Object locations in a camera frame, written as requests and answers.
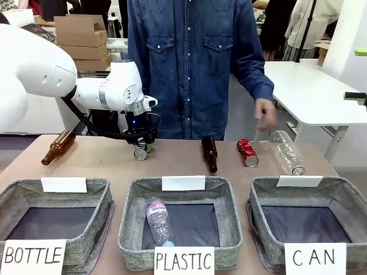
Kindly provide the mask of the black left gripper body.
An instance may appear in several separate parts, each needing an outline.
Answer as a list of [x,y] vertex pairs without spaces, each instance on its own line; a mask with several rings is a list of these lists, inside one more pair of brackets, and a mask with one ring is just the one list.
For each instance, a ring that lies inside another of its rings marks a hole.
[[138,142],[145,142],[146,144],[153,144],[157,134],[157,118],[153,118],[154,113],[143,113],[135,116],[133,112],[126,113],[127,130],[125,135],[128,144],[138,144]]

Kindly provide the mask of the person's left hand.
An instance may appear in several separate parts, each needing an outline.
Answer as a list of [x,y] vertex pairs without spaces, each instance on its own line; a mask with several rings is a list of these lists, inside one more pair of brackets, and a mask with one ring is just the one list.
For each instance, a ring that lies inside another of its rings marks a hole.
[[257,128],[265,131],[276,126],[276,109],[271,100],[257,99],[255,101],[255,118],[258,119]]

